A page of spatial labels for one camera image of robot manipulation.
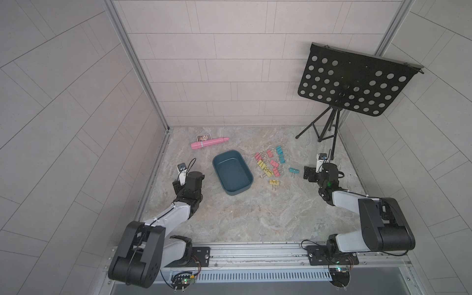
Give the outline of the teal plastic storage box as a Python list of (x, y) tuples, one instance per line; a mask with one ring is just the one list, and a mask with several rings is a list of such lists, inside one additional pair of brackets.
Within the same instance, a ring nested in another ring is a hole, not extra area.
[(213, 158), (212, 164), (226, 194), (235, 196), (251, 188), (254, 176), (238, 151), (221, 153)]

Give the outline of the yellow binder clip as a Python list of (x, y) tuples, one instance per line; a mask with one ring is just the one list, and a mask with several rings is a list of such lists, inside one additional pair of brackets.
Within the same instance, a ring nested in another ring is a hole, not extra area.
[(280, 181), (277, 180), (277, 179), (270, 179), (270, 180), (269, 180), (269, 184), (271, 185), (272, 190), (273, 190), (273, 191), (276, 191), (277, 188), (278, 188), (279, 185), (280, 185)]
[(274, 175), (273, 172), (267, 167), (263, 168), (263, 171), (269, 178)]
[(263, 170), (266, 168), (266, 164), (265, 164), (262, 160), (258, 161), (258, 165), (259, 165)]

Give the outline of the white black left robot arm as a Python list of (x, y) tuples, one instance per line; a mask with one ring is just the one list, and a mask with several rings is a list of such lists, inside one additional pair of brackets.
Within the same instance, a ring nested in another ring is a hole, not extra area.
[(189, 172), (184, 185), (173, 182), (177, 197), (167, 209), (146, 222), (128, 223), (110, 264), (109, 279), (148, 288), (163, 267), (185, 266), (192, 260), (192, 239), (171, 233), (198, 210), (204, 179), (201, 172)]

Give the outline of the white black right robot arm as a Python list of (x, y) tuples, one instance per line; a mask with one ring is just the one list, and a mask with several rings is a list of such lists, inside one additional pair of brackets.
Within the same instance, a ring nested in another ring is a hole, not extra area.
[(304, 167), (304, 179), (318, 184), (320, 197), (330, 206), (351, 211), (360, 217), (360, 230), (329, 236), (329, 254), (380, 252), (404, 255), (415, 248), (415, 237), (399, 207), (390, 197), (378, 198), (343, 189), (339, 179), (344, 174), (333, 163), (319, 168)]

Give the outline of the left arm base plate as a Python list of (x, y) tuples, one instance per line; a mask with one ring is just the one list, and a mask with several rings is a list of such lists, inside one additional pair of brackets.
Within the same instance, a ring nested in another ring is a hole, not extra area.
[(190, 250), (182, 244), (165, 247), (162, 253), (163, 267), (208, 267), (210, 247), (192, 247)]

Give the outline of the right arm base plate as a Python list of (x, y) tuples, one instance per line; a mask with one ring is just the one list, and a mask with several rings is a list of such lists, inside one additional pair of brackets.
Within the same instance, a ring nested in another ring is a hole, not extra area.
[(359, 265), (358, 257), (355, 253), (343, 253), (332, 250), (326, 245), (311, 243), (302, 246), (306, 250), (311, 266), (356, 266)]

